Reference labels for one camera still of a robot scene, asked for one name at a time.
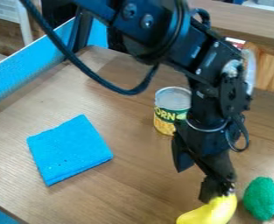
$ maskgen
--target corn can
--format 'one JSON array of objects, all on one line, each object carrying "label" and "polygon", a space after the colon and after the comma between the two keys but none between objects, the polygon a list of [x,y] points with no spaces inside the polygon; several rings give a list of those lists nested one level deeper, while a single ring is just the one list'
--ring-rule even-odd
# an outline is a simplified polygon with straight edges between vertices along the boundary
[{"label": "corn can", "polygon": [[191,107],[191,91],[182,87],[165,87],[155,94],[154,127],[164,135],[173,136],[174,122],[186,119]]}]

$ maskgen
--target wooden table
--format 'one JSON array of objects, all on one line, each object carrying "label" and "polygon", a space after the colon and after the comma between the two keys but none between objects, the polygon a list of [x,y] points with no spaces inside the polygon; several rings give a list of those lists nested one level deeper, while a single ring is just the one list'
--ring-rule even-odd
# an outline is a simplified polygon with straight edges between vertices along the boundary
[{"label": "wooden table", "polygon": [[[137,84],[148,69],[127,55],[100,48],[86,50],[81,58],[125,88]],[[172,85],[185,86],[186,80],[162,67],[144,94],[126,97],[64,63],[0,102],[0,206],[29,223],[92,224],[173,224],[199,207],[204,175],[196,166],[178,174],[171,138],[152,126],[154,93]],[[231,152],[239,199],[255,177],[274,178],[274,94],[256,91],[255,98],[247,113],[250,148]],[[46,187],[25,140],[78,114],[89,118],[115,158]],[[259,222],[240,203],[230,223]]]}]

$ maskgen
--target yellow banana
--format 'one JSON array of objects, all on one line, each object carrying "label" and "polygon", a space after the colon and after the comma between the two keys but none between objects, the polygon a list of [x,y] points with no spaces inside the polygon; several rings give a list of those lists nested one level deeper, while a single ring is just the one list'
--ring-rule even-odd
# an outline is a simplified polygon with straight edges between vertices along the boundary
[{"label": "yellow banana", "polygon": [[227,224],[235,213],[237,198],[235,193],[211,199],[208,204],[182,214],[177,224]]}]

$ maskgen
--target toy broccoli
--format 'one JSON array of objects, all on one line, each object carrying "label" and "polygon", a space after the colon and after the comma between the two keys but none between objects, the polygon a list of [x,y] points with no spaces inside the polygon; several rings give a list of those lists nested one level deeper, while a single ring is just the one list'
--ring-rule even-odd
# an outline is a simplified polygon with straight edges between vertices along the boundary
[{"label": "toy broccoli", "polygon": [[274,181],[256,178],[246,189],[242,202],[258,220],[270,220],[274,216]]}]

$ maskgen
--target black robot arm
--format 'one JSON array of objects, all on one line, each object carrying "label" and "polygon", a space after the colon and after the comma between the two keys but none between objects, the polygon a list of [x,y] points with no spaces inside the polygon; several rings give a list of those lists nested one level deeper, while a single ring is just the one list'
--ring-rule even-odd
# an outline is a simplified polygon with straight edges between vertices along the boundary
[{"label": "black robot arm", "polygon": [[[105,25],[123,35],[123,43],[136,60],[153,65],[144,82],[122,90],[93,73],[54,34],[30,0],[20,0],[53,43],[85,74],[120,94],[143,91],[163,63],[182,72],[192,89],[192,107],[184,122],[177,122],[172,154],[179,172],[197,164],[207,175],[200,199],[208,202],[233,190],[235,171],[228,150],[243,151],[249,135],[242,112],[249,109],[252,83],[248,83],[243,55],[210,29],[205,10],[190,10],[186,0],[126,0],[118,9],[100,0],[73,0]],[[235,142],[245,137],[245,147]]]}]

